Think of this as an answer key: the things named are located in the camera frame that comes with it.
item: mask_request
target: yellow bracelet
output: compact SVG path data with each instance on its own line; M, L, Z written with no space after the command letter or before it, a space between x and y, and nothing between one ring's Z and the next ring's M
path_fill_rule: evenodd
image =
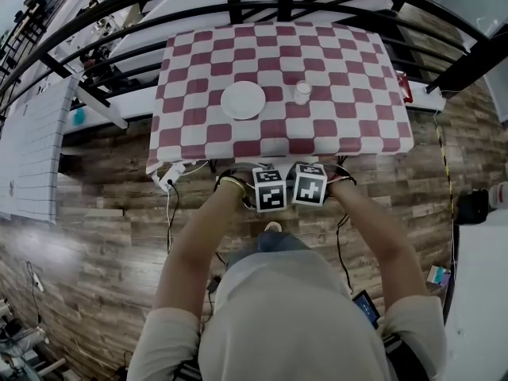
M241 189L242 189L242 192L243 194L241 195L242 198L244 198L245 196L247 196L247 191L245 190L245 187L242 183L238 182L236 179L234 178L231 178L229 176L225 176L221 179L221 182L219 183L219 185L222 183L222 181L227 181L227 182L231 182L231 183L234 183L235 185L238 185Z

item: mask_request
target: jeans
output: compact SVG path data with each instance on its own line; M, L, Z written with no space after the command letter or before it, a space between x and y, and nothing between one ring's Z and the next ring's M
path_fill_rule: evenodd
M289 233L267 230L257 237L256 248L241 250L233 255L228 262L228 270L238 261L258 252L281 252L295 250L310 250L303 242Z

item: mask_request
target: shirt sleeve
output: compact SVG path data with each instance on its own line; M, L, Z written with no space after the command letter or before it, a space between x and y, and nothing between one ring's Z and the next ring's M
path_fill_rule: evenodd
M150 312L129 365L127 381L168 379L183 361L198 354L199 320L190 312Z
M435 296L410 296L387 311L384 334L397 334L413 350L429 377L445 369L446 335L441 301Z

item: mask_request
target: white t-shirt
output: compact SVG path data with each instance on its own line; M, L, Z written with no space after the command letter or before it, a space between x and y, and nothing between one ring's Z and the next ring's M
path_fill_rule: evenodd
M414 350L428 375L440 373L446 340L438 298L397 301L384 326ZM128 381L172 379L197 354L202 378L211 381L392 379L381 338L313 251L260 253L233 265L201 340L193 314L153 310Z

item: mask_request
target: person's left arm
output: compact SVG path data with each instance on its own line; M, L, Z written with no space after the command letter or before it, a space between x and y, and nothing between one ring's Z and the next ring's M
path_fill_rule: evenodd
M201 317L210 263L242 194L240 186L221 181L179 233L160 276L154 310L177 308Z

